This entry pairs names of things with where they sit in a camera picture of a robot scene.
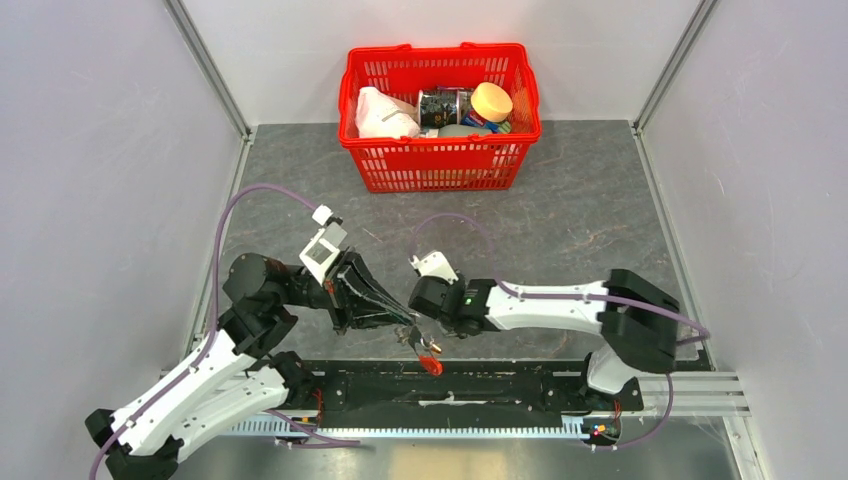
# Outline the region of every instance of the red basket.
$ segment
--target red basket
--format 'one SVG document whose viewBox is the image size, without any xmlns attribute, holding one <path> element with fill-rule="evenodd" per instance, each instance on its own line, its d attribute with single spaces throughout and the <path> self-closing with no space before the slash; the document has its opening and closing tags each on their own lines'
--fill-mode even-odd
<svg viewBox="0 0 848 480">
<path fill-rule="evenodd" d="M 455 138 L 359 138 L 359 89 L 415 105 L 419 90 L 500 85 L 512 97 L 512 133 Z M 454 48 L 355 48 L 339 91 L 339 142 L 350 151 L 371 192 L 500 190 L 512 186 L 530 145 L 539 140 L 539 92 L 517 43 L 463 43 Z"/>
</svg>

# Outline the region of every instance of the floor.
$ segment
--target floor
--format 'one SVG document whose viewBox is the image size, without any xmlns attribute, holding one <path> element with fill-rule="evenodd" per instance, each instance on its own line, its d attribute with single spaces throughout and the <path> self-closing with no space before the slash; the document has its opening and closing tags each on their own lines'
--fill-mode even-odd
<svg viewBox="0 0 848 480">
<path fill-rule="evenodd" d="M 679 298 L 653 200 L 629 126 L 624 121 L 544 122 L 513 187 L 489 192 L 371 194 L 332 124 L 267 125 L 257 132 L 242 185 L 284 185 L 344 218 L 346 243 L 356 247 L 375 278 L 406 303 L 416 275 L 406 260 L 412 229 L 439 212 L 474 217 L 494 235 L 494 259 L 504 279 L 536 285 L 603 280 L 611 268 L 627 268 Z M 223 265 L 245 252 L 285 263 L 316 225 L 298 203 L 274 193 L 246 197 L 235 209 Z M 469 278 L 489 278 L 483 239 L 460 221 L 431 224 L 419 254 L 439 249 Z M 226 269 L 222 269 L 223 281 Z M 304 358 L 414 358 L 393 329 L 349 331 L 337 336 L 325 312 L 293 309 L 297 327 L 281 345 Z M 445 358 L 582 359 L 602 340 L 557 330 L 523 329 L 478 337 L 444 338 L 431 322 Z M 679 358 L 694 358 L 695 347 Z"/>
<path fill-rule="evenodd" d="M 633 138 L 625 122 L 545 122 L 507 191 L 373 195 L 366 191 L 335 125 L 259 128 L 242 185 L 285 185 L 341 215 L 347 243 L 402 302 L 416 280 L 406 262 L 412 229 L 438 212 L 470 215 L 493 232 L 504 278 L 516 283 L 568 285 L 604 279 L 628 268 L 669 293 L 679 288 Z M 315 233 L 310 212 L 280 195 L 246 197 L 234 213 L 224 265 L 257 252 L 296 263 Z M 418 252 L 438 248 L 469 277 L 488 277 L 492 259 L 467 225 L 440 221 L 422 235 Z M 391 329 L 333 333 L 323 312 L 296 312 L 300 323 L 283 342 L 304 358 L 410 358 Z M 450 358 L 582 359 L 601 344 L 589 335 L 554 330 L 441 338 Z M 694 346 L 678 354 L 694 358 Z M 632 439 L 655 420 L 624 420 Z M 267 439 L 219 437 L 181 465 L 175 479 L 737 479 L 721 419 L 672 418 L 651 441 L 593 454 L 573 441 L 368 440 L 362 448 L 290 452 Z"/>
</svg>

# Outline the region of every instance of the yellow lid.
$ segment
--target yellow lid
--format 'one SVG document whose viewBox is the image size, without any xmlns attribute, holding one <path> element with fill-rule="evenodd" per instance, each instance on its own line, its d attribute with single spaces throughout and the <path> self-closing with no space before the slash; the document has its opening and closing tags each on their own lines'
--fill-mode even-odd
<svg viewBox="0 0 848 480">
<path fill-rule="evenodd" d="M 499 123 L 506 120 L 512 111 L 512 99 L 503 88 L 483 82 L 471 94 L 471 107 L 486 120 Z"/>
</svg>

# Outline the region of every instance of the green item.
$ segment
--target green item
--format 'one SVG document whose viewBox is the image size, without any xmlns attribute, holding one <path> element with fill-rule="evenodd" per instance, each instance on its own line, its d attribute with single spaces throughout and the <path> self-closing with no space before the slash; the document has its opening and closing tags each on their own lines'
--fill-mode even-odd
<svg viewBox="0 0 848 480">
<path fill-rule="evenodd" d="M 446 125 L 439 129 L 439 138 L 467 137 L 475 133 L 477 135 L 489 135 L 492 131 L 488 128 L 469 127 L 468 125 Z"/>
</svg>

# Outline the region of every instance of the red object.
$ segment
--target red object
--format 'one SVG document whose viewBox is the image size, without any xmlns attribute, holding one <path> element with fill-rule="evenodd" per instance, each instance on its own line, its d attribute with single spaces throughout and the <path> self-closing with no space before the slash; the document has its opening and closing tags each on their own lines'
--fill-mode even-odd
<svg viewBox="0 0 848 480">
<path fill-rule="evenodd" d="M 513 102 L 512 133 L 454 138 L 359 138 L 359 89 L 377 87 L 412 105 L 419 90 L 503 87 Z M 542 134 L 539 92 L 527 52 L 517 43 L 453 48 L 355 48 L 339 90 L 339 142 L 374 193 L 502 190 L 512 186 L 530 145 Z"/>
<path fill-rule="evenodd" d="M 421 366 L 424 367 L 424 370 L 427 370 L 430 375 L 433 375 L 434 377 L 438 377 L 445 371 L 445 367 L 442 366 L 442 362 L 438 361 L 436 357 L 418 355 L 418 361 L 421 363 Z"/>
</svg>

